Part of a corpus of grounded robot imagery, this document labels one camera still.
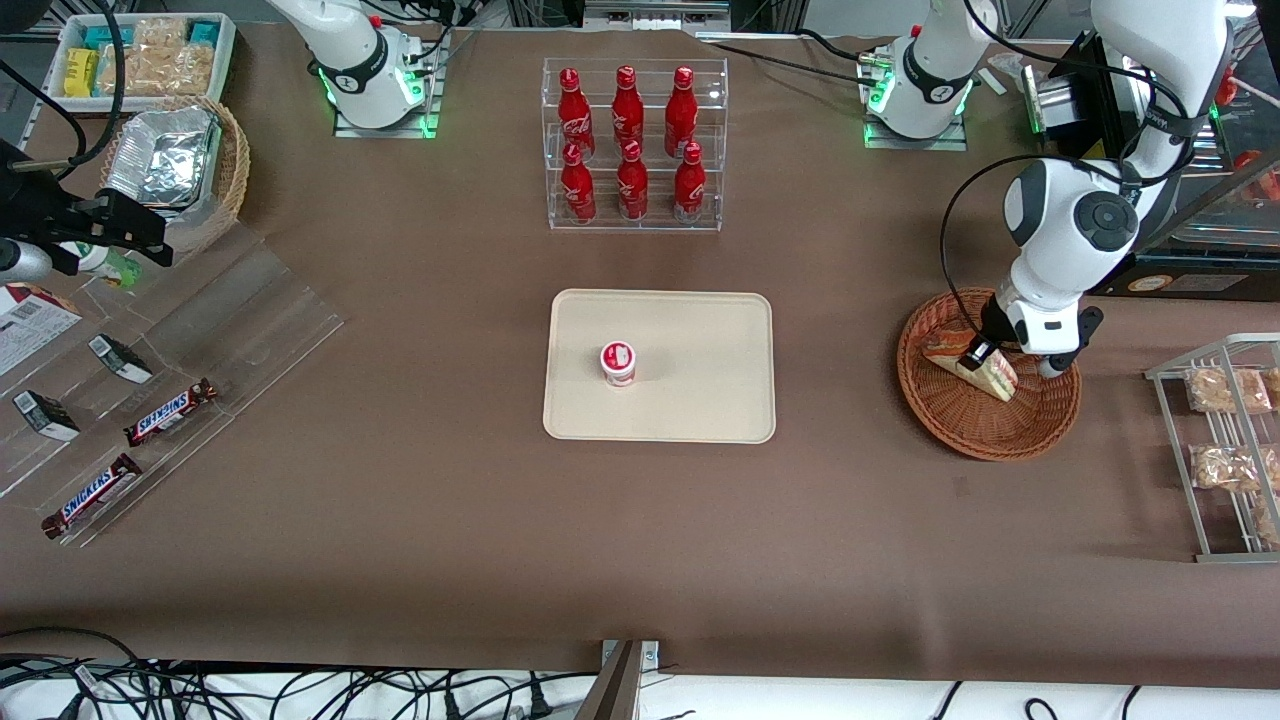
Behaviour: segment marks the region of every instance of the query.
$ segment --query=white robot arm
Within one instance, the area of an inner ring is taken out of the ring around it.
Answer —
[[[375,26],[360,0],[266,1],[302,35],[334,105],[352,124],[383,128],[424,102],[422,41]]]
[[[1176,190],[1176,179],[1151,179],[1176,169],[1204,124],[1230,51],[1224,4],[1162,0],[1152,12],[1143,0],[1093,0],[1100,36],[1149,69],[1187,115],[1153,92],[1128,158],[1088,164],[1038,160],[1010,184],[1005,224],[1021,254],[983,310],[983,336],[1046,356],[1044,375],[1065,372],[1088,342],[1102,315],[1096,309],[1078,315],[1080,297],[1115,269],[1133,247],[1143,218],[1165,208],[1162,196]],[[980,364],[989,347],[975,343],[972,350],[970,364]]]
[[[987,27],[998,15],[991,0],[974,0]],[[893,68],[870,94],[867,109],[893,132],[914,138],[937,137],[947,129],[973,90],[973,70],[991,45],[961,0],[931,0],[919,35],[899,37],[890,46]]]

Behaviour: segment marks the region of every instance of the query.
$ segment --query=basket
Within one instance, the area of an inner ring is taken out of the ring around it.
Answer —
[[[236,117],[220,102],[200,96],[159,100],[157,110],[180,110],[192,105],[205,108],[218,115],[223,127],[223,138],[218,146],[218,168],[214,172],[212,196],[216,202],[212,213],[198,224],[183,223],[182,215],[179,215],[165,228],[165,242],[174,251],[189,255],[200,252],[236,224],[241,205],[244,202],[244,191],[248,188],[248,140],[239,123],[236,122]],[[111,163],[115,160],[115,151],[119,146],[120,132],[116,132],[106,149],[102,186],[106,184],[106,177],[111,170]]]
[[[993,295],[987,288],[964,288],[960,297],[977,318]],[[1073,364],[1057,378],[1039,375],[1039,357],[1007,354],[1018,372],[1018,391],[1001,402],[970,386],[920,352],[920,343],[937,329],[964,329],[955,297],[929,300],[906,320],[897,343],[897,379],[915,416],[936,438],[979,460],[1027,460],[1057,445],[1080,411],[1080,373]]]

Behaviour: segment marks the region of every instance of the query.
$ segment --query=yellow package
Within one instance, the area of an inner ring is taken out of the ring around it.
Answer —
[[[67,51],[67,76],[63,78],[63,95],[67,97],[88,97],[97,77],[97,51],[84,47],[72,47]]]

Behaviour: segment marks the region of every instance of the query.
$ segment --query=beige tray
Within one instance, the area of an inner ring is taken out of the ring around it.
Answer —
[[[612,387],[600,348],[630,342]],[[762,443],[773,437],[773,314],[739,292],[566,290],[552,302],[543,427],[559,439]]]

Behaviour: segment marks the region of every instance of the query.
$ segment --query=bottle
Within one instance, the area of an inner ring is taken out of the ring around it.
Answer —
[[[591,170],[582,164],[582,149],[577,145],[564,145],[564,170],[561,173],[564,186],[564,200],[568,202],[571,220],[585,225],[595,218],[595,187],[591,184]]]
[[[87,242],[68,241],[60,243],[64,250],[79,258],[78,270],[96,278],[102,278],[111,287],[128,288],[138,282],[142,266],[132,258],[125,258],[110,247]]]
[[[649,168],[640,160],[640,142],[628,140],[622,146],[622,164],[618,165],[618,211],[628,220],[639,220],[649,213]]]
[[[613,95],[613,137],[618,147],[636,141],[644,149],[644,101],[636,92],[636,69],[618,68],[618,91]]]
[[[694,138],[698,127],[698,99],[694,97],[694,70],[685,65],[676,68],[676,88],[667,100],[667,155],[680,158],[685,145]]]
[[[705,183],[703,146],[691,141],[685,145],[685,161],[676,168],[676,222],[682,225],[698,222],[703,214],[703,186]]]
[[[577,70],[561,70],[561,128],[564,142],[576,145],[582,151],[582,160],[590,160],[595,154],[595,136],[591,135],[591,105],[582,95]]]

